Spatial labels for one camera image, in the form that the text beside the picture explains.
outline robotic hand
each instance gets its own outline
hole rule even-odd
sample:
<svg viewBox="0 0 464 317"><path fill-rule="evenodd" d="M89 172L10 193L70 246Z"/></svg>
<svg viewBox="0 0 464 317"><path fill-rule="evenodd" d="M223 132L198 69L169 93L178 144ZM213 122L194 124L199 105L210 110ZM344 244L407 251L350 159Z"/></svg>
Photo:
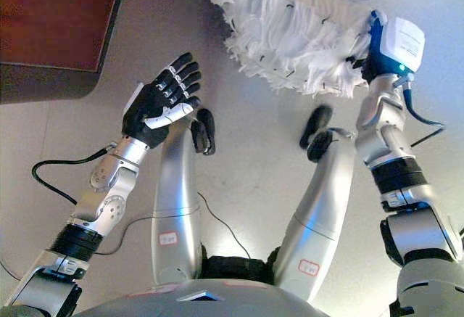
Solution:
<svg viewBox="0 0 464 317"><path fill-rule="evenodd" d="M28 307L38 316L70 316L82 289L91 256L125 212L139 165L162 143L169 124L198 107L199 66L190 53L166 67L150 84L140 83L124 109L123 137L95 167L90 189L77 202L67 225L44 250L10 295L1 316L22 316Z"/></svg>
<svg viewBox="0 0 464 317"><path fill-rule="evenodd" d="M373 12L372 40L362 76L369 83L357 119L356 147L373 174L388 216L381 234L390 259L402 270L390 316L461 316L464 309L463 243L413 150L443 128L409 145L403 135L412 108L410 83L421 64L425 36L413 23ZM403 87L405 105L399 96Z"/></svg>
<svg viewBox="0 0 464 317"><path fill-rule="evenodd" d="M181 55L151 83L140 83L124 109L123 134L142 141L150 148L162 143L168 125L183 118L199 106L198 63L192 55Z"/></svg>

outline gray floor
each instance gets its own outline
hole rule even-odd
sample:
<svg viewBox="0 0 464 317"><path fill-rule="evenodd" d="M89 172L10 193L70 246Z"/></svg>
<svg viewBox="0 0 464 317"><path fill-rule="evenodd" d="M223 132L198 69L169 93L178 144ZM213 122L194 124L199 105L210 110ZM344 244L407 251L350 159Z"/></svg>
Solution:
<svg viewBox="0 0 464 317"><path fill-rule="evenodd" d="M445 134L417 149L419 163L442 196L443 210L464 226L461 155L464 131L464 0L372 0L388 15L414 21L426 32L418 73L416 107L443 120ZM151 80L178 54L192 50L202 67L200 97L217 124L217 154L197 157L198 190L255 258L265 259L283 238L286 224L307 187L314 165L298 139L307 116L325 101L335 107L333 124L354 129L365 91L353 100L313 99L293 91L273 93L259 78L238 73L222 40L228 28L209 0L123 0L103 74L82 100L0 107L1 256L22 274L49 246L73 208L37 185L30 167L48 158L80 158L118 139L122 109L137 80ZM407 121L407 137L428 128ZM124 223L150 214L160 148L146 159L125 220L104 240L117 244ZM44 168L44 177L79 195L91 166ZM384 254L378 225L384 214L369 172L357 159L343 234L315 305L332 316L379 316L394 299L399 269ZM82 281L79 310L152 285L150 225L137 223L122 249L94 257ZM243 255L224 227L203 213L204 244L211 255ZM0 271L0 300L15 282Z"/></svg>

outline white label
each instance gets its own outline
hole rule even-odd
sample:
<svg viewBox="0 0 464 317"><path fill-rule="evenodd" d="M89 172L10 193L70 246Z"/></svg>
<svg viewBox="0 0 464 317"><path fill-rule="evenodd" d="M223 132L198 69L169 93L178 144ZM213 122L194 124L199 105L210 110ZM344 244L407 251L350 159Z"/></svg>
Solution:
<svg viewBox="0 0 464 317"><path fill-rule="evenodd" d="M177 233L176 232L165 232L159 234L159 245L168 246L170 244L177 244Z"/></svg>
<svg viewBox="0 0 464 317"><path fill-rule="evenodd" d="M307 275L316 276L319 272L319 265L312 261L301 259L298 265L298 270Z"/></svg>

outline black wire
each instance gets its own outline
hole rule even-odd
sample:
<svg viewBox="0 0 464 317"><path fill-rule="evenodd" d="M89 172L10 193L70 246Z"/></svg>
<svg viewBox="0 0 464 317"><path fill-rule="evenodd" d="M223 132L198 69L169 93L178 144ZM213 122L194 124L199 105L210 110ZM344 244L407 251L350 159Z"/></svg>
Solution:
<svg viewBox="0 0 464 317"><path fill-rule="evenodd" d="M216 216L216 214L214 214L211 209L210 209L210 206L208 205L208 201L206 200L206 197L204 197L200 192L197 193L204 201L204 204L206 205L206 208L208 209L208 211L211 213L211 215L219 222L221 222L222 224L225 225L225 227L231 232L232 234L232 237L236 240L237 244L239 244L239 246L245 251L246 253L246 256L251 259L252 257L250 256L250 254L248 253L247 249L240 243L240 241L237 239L237 236L235 236L234 232L232 231L231 227L229 225L227 225L227 223L225 221L223 221L222 219L220 219L219 217Z"/></svg>
<svg viewBox="0 0 464 317"><path fill-rule="evenodd" d="M121 236L120 238L120 241L119 241L119 244L116 246L116 248L114 248L113 250L110 250L109 252L95 252L95 254L97 255L111 255L111 254L115 254L120 248L121 246L123 245L123 241L124 241L124 236L125 236L125 233L128 231L129 229L129 226L131 226L132 224L134 223L137 223L138 221L145 221L146 219L153 219L154 217L145 217L145 218L139 218L139 219L135 219L129 223L127 223L125 225L125 228L123 230L123 235Z"/></svg>
<svg viewBox="0 0 464 317"><path fill-rule="evenodd" d="M76 205L78 202L74 198L72 198L70 195L66 194L65 192L62 192L58 188L55 188L51 184L48 184L41 177L39 177L38 174L37 174L37 170L41 166L44 166L44 165L79 165L81 163L86 163L86 162L90 162L90 161L93 161L95 159L98 159L99 157L105 155L106 153L108 153L107 149L103 148L103 149L100 149L95 154L93 154L93 155L91 155L89 157L86 157L85 159L82 159L82 160L45 160L45 161L40 161L40 162L36 163L32 167L32 171L31 171L32 172L32 177L34 177L34 179L37 180L43 186L49 188L53 192L56 192L59 196L63 196L65 199L67 199L73 205Z"/></svg>
<svg viewBox="0 0 464 317"><path fill-rule="evenodd" d="M252 257L250 256L250 254L248 253L247 249L240 243L240 241L237 239L237 237L235 236L234 232L232 231L231 227L225 222L223 221L222 219L220 219L219 217L216 216L216 214L214 214L212 211L211 211L211 208L210 206L208 205L208 201L206 200L206 198L198 192L198 195L204 200L204 203L206 205L206 208L208 209L208 211L211 213L211 215L216 218L216 220L220 221L222 224L224 224L227 229L231 232L233 238L236 240L236 242L239 244L239 246L245 251L246 255L248 256L249 259L251 259ZM121 246L123 245L123 241L124 241L124 237L125 237L125 233L128 231L129 227L138 222L138 221L145 221L146 219L153 219L154 217L145 217L145 218L138 218L138 219L134 219L133 221L127 223L125 225L125 228L123 230L123 235L121 236L120 238L120 241L119 241L119 244L116 246L116 248L114 248L113 250L110 250L109 252L96 252L95 254L97 255L112 255L112 254L115 254L120 248Z"/></svg>
<svg viewBox="0 0 464 317"><path fill-rule="evenodd" d="M3 264L3 261L0 260L0 266L15 280L21 281L21 278L19 278L13 271L9 270L5 264Z"/></svg>
<svg viewBox="0 0 464 317"><path fill-rule="evenodd" d="M419 145L420 143L426 141L427 139L430 139L444 131L444 129L446 128L445 124L439 123L437 121L427 120L425 118L422 118L418 113L415 112L415 110L413 109L413 92L411 91L410 88L406 88L405 90L403 90L403 96L405 97L405 104L406 104L407 110L416 120L422 123L425 123L426 125L431 125L431 126L435 126L439 128L438 130L412 143L411 147L415 147L416 145Z"/></svg>

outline white fluffy cloth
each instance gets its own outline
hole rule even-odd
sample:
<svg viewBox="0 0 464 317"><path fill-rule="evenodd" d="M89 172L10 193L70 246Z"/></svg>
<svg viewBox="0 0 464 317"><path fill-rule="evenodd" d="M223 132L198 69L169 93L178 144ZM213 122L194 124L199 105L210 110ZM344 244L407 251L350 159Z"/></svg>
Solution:
<svg viewBox="0 0 464 317"><path fill-rule="evenodd" d="M370 9L354 0L211 0L232 35L225 45L240 71L271 87L352 97L365 84L347 57L366 54Z"/></svg>

